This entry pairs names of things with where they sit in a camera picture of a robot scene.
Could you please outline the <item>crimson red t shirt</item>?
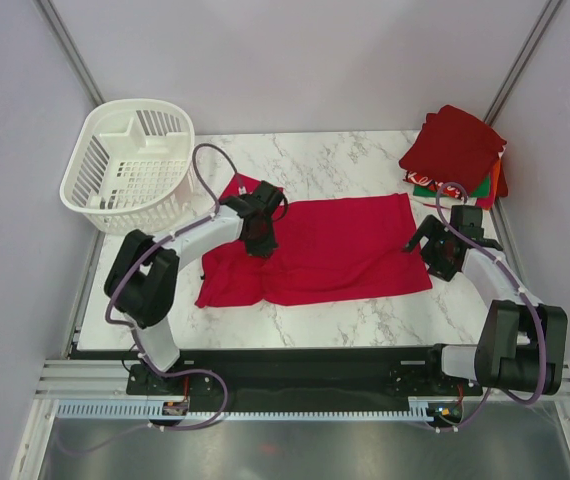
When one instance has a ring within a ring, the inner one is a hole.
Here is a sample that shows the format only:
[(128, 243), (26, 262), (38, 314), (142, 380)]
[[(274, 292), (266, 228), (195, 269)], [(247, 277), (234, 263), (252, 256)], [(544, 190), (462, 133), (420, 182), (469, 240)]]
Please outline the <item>crimson red t shirt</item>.
[(297, 201), (275, 225), (278, 247), (252, 257), (236, 241), (202, 258), (199, 308), (281, 306), (414, 294), (432, 282), (418, 251), (407, 194)]

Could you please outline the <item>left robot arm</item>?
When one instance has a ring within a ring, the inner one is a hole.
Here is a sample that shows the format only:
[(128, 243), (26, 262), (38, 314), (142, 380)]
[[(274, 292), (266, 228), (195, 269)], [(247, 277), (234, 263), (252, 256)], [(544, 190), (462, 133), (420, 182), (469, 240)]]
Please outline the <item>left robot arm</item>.
[(278, 209), (288, 209), (284, 193), (262, 181), (253, 192), (224, 198), (211, 213), (160, 240), (140, 230), (124, 237), (104, 285), (106, 321), (118, 322), (111, 317), (113, 310), (124, 316), (122, 323), (151, 368), (150, 382), (161, 392), (176, 392), (185, 378), (168, 320), (179, 272), (236, 241), (250, 256), (271, 256), (277, 248), (274, 223), (283, 217)]

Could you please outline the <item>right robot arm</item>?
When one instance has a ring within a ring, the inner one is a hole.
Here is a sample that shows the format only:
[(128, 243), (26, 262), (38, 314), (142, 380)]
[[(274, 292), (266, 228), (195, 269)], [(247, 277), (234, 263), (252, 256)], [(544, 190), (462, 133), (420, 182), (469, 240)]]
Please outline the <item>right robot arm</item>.
[(561, 386), (568, 318), (557, 306), (533, 295), (508, 265), (503, 247), (484, 236), (480, 208), (456, 205), (450, 221), (427, 216), (407, 242), (405, 253), (418, 253), (428, 273), (451, 281), (467, 278), (487, 306), (486, 320), (474, 345), (436, 344), (423, 368), (423, 381), (442, 394), (459, 379), (483, 388), (529, 392), (530, 403), (556, 394)]

